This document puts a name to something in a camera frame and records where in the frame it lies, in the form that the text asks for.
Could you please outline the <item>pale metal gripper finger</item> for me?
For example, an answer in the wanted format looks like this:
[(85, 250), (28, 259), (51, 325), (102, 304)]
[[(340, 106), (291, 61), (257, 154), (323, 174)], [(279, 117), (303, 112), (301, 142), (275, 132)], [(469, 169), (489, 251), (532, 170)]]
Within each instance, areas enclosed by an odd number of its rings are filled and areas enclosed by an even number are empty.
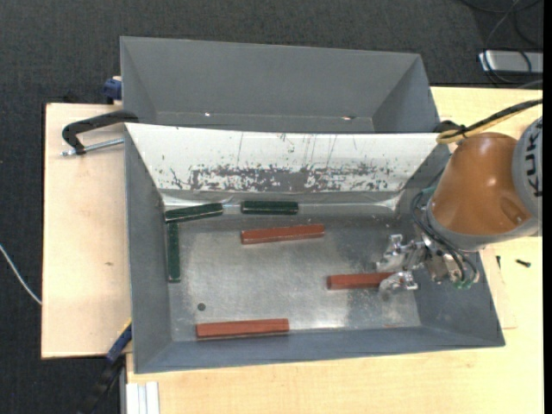
[(397, 291), (413, 292), (418, 289), (418, 283), (414, 279), (412, 271), (400, 271), (392, 273), (379, 284), (379, 297), (388, 300)]
[(406, 248), (401, 234), (389, 235), (387, 246), (380, 259), (375, 262), (378, 272), (397, 272), (405, 264)]

